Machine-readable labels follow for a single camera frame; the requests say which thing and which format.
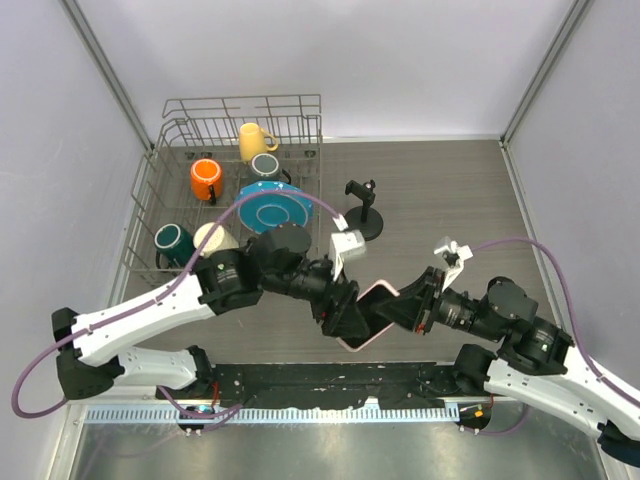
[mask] wall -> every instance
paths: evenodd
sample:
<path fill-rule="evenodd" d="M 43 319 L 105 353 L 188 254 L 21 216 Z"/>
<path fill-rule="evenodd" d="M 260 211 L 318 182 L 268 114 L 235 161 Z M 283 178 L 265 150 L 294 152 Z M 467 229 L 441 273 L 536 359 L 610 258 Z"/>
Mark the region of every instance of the wall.
<path fill-rule="evenodd" d="M 52 311 L 104 306 L 141 149 L 58 2 L 7 5 L 0 58 L 0 465 L 42 480 L 62 415 L 15 417 L 11 389 L 52 343 Z M 23 408 L 59 400 L 54 365 L 28 380 Z"/>
<path fill-rule="evenodd" d="M 166 99 L 321 93 L 329 136 L 501 134 L 571 0 L 80 0 L 147 131 Z"/>
<path fill-rule="evenodd" d="M 640 388 L 640 3 L 596 1 L 513 142 L 593 356 Z"/>

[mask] plate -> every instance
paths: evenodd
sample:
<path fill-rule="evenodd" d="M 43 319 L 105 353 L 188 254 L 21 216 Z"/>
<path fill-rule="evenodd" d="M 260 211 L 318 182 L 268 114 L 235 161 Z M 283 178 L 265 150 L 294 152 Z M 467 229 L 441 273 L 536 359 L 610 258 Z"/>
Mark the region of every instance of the plate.
<path fill-rule="evenodd" d="M 242 190 L 236 202 L 248 195 L 265 191 L 301 192 L 297 187 L 282 182 L 256 182 Z M 286 222 L 305 227 L 313 215 L 313 203 L 295 195 L 271 194 L 253 198 L 238 211 L 242 224 L 260 234 Z"/>

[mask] robotic arm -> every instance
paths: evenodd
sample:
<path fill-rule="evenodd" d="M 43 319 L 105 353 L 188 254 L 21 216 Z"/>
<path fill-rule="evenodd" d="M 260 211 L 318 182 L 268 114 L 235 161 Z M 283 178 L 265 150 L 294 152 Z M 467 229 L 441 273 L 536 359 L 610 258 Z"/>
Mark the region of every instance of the robotic arm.
<path fill-rule="evenodd" d="M 309 260 L 310 236 L 285 224 L 250 239 L 238 249 L 200 258 L 191 274 L 162 301 L 154 299 L 172 282 L 115 307 L 78 315 L 62 309 L 52 316 L 57 340 L 82 329 L 90 334 L 64 346 L 56 361 L 66 398 L 84 399 L 114 385 L 165 385 L 181 393 L 207 394 L 213 373 L 198 347 L 159 352 L 133 347 L 188 322 L 256 305 L 264 291 L 308 301 L 326 336 L 367 338 L 371 316 L 426 334 L 434 323 L 502 342 L 497 352 L 464 345 L 454 372 L 470 395 L 509 396 L 555 415 L 592 437 L 615 458 L 640 466 L 640 408 L 604 385 L 588 367 L 570 335 L 536 315 L 538 304 L 513 281 L 496 277 L 481 299 L 450 288 L 471 257 L 468 247 L 445 239 L 436 248 L 448 267 L 428 267 L 398 297 L 358 307 L 359 287 L 342 267 L 365 252 L 358 231 L 333 234 L 329 256 Z M 148 300 L 149 308 L 92 330 L 101 319 Z M 634 398 L 640 392 L 600 367 L 607 378 Z"/>

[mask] teal mug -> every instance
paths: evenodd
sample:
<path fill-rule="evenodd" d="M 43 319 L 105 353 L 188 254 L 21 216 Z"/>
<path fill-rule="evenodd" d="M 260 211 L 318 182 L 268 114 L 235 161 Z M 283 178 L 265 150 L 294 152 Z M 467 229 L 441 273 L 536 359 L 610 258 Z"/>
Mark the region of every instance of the teal mug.
<path fill-rule="evenodd" d="M 156 245 L 156 267 L 160 266 L 160 257 L 164 256 L 169 261 L 168 268 L 184 267 L 196 251 L 193 246 L 193 237 L 182 226 L 168 223 L 160 227 L 153 238 Z"/>

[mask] metal wire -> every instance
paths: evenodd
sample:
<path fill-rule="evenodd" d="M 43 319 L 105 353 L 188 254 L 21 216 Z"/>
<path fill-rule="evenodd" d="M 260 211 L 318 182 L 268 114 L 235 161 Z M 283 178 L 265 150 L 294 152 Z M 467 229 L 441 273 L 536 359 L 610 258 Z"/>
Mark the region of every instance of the metal wire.
<path fill-rule="evenodd" d="M 201 225 L 215 220 L 248 184 L 237 142 L 237 132 L 244 123 L 257 123 L 275 135 L 280 142 L 275 155 L 291 174 L 292 185 L 320 196 L 320 95 L 170 99 L 162 117 L 166 121 L 155 148 L 140 159 L 133 179 L 133 212 L 118 272 L 125 283 L 131 274 L 150 288 L 173 278 L 174 270 L 156 268 L 155 232 L 164 224 L 178 223 L 195 233 Z M 214 158 L 223 169 L 224 191 L 216 205 L 196 199 L 191 192 L 189 171 L 200 158 Z M 320 216 L 316 209 L 307 225 L 316 255 Z M 227 228 L 240 243 L 251 235 L 237 214 Z M 116 288 L 126 296 L 125 288 L 115 285 L 112 299 L 118 296 Z"/>

